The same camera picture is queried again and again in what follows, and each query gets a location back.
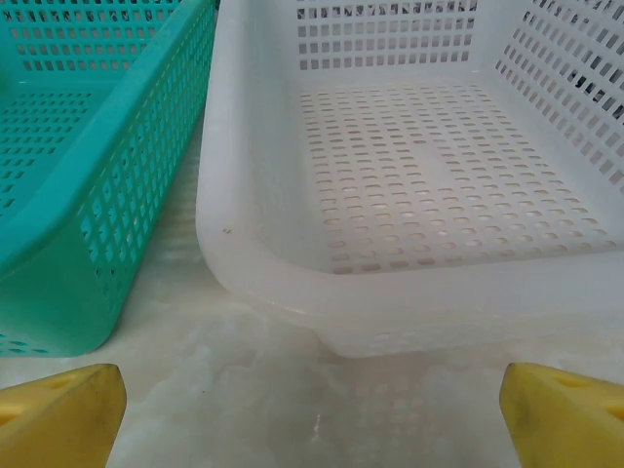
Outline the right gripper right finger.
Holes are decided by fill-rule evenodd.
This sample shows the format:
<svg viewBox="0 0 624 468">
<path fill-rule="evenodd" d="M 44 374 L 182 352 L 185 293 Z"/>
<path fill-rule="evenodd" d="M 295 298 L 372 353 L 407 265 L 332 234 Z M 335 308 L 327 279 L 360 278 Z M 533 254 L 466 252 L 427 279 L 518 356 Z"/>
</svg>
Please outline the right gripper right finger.
<svg viewBox="0 0 624 468">
<path fill-rule="evenodd" d="M 500 409 L 522 468 L 624 468 L 624 385 L 512 363 Z"/>
</svg>

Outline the white plastic basket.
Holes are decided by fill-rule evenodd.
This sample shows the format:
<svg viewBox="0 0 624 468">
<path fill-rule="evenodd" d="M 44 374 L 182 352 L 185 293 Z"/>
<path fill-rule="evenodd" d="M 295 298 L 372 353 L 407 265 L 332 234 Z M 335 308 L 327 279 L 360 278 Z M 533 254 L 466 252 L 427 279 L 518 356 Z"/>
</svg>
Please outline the white plastic basket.
<svg viewBox="0 0 624 468">
<path fill-rule="evenodd" d="M 196 226 L 343 357 L 624 322 L 624 0 L 222 0 Z"/>
</svg>

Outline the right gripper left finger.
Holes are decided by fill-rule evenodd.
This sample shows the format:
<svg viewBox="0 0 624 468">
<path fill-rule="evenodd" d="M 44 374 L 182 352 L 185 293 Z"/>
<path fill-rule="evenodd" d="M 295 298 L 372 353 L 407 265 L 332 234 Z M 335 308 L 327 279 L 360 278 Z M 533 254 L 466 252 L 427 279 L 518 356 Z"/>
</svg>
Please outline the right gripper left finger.
<svg viewBox="0 0 624 468">
<path fill-rule="evenodd" d="M 105 468 L 126 405 L 114 364 L 0 389 L 0 468 Z"/>
</svg>

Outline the teal plastic basket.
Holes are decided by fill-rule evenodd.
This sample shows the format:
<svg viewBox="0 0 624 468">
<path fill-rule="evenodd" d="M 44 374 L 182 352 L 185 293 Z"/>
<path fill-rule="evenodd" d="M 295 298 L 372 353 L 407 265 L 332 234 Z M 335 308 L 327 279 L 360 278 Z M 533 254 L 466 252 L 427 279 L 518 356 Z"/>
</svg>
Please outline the teal plastic basket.
<svg viewBox="0 0 624 468">
<path fill-rule="evenodd" d="M 0 0 L 0 359 L 113 332 L 204 108 L 215 0 Z"/>
</svg>

